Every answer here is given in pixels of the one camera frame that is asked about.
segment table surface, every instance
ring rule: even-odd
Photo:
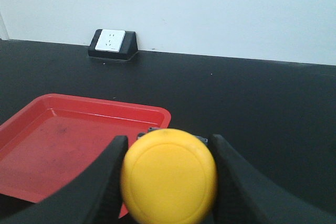
[[[0,123],[61,93],[160,106],[171,128],[223,135],[276,184],[336,214],[336,66],[0,40]]]

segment yellow disc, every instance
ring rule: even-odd
[[[196,224],[217,192],[214,159],[195,136],[161,129],[137,140],[126,153],[121,193],[141,224]]]

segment white wall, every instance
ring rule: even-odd
[[[336,0],[0,0],[11,39],[88,45],[136,31],[141,50],[336,65]]]

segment red plastic tray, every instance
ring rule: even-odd
[[[170,119],[158,107],[38,97],[0,125],[0,194],[39,202],[78,176],[116,135],[132,145],[138,133],[168,127]]]

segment black outlet base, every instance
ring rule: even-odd
[[[95,47],[102,29],[96,30],[89,47],[89,56],[114,60],[130,60],[138,51],[137,37],[134,31],[126,31],[119,52],[96,51]]]

